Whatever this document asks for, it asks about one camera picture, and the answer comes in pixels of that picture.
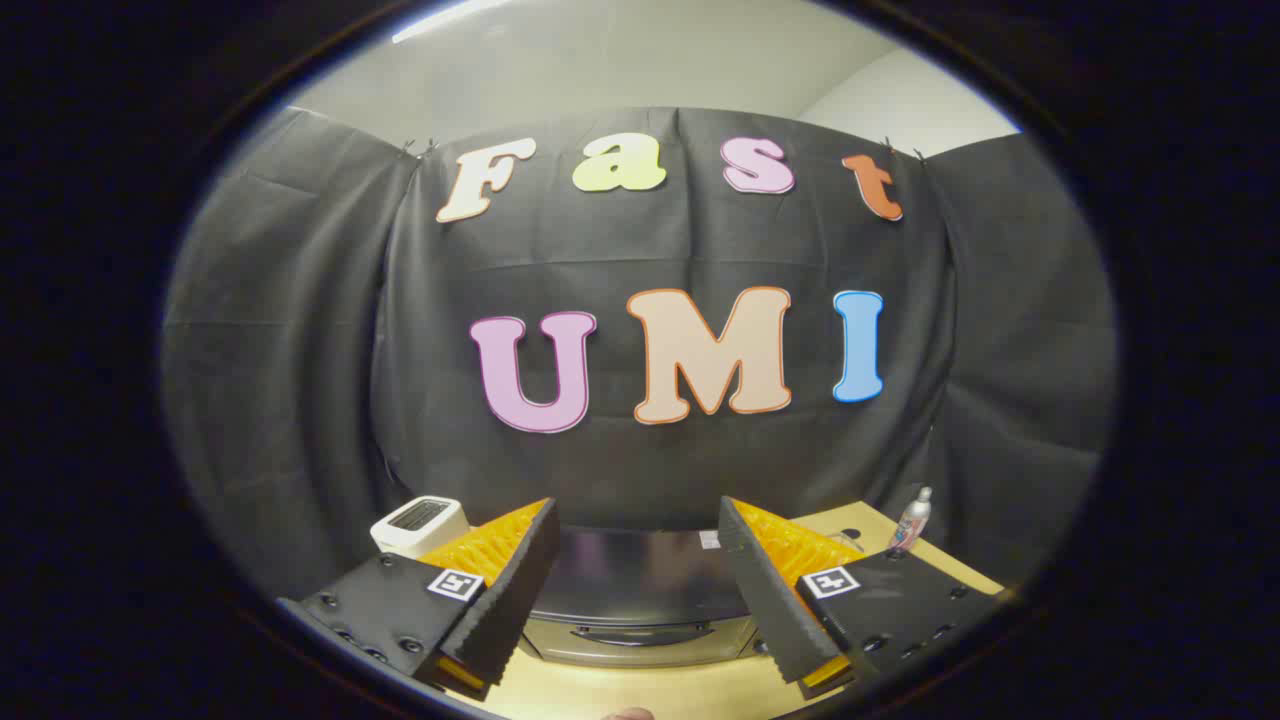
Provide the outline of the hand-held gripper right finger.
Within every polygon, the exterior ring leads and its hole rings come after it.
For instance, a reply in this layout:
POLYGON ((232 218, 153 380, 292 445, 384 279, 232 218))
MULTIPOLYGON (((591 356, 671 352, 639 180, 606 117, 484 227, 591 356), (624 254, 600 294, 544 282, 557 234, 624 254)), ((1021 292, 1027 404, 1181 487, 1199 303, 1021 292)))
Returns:
POLYGON ((938 660, 1006 601, 908 550, 861 553, 737 498, 719 505, 739 592, 782 680, 808 700, 877 692, 938 660))

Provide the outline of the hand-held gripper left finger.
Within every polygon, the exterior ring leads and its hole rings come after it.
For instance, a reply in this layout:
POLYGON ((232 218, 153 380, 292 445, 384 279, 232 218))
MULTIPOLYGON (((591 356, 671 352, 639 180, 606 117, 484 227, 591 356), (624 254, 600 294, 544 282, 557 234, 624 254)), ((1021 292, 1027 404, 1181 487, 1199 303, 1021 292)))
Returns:
POLYGON ((483 701, 500 684, 561 546, 540 498, 428 550, 383 550, 279 606, 381 670, 483 701))

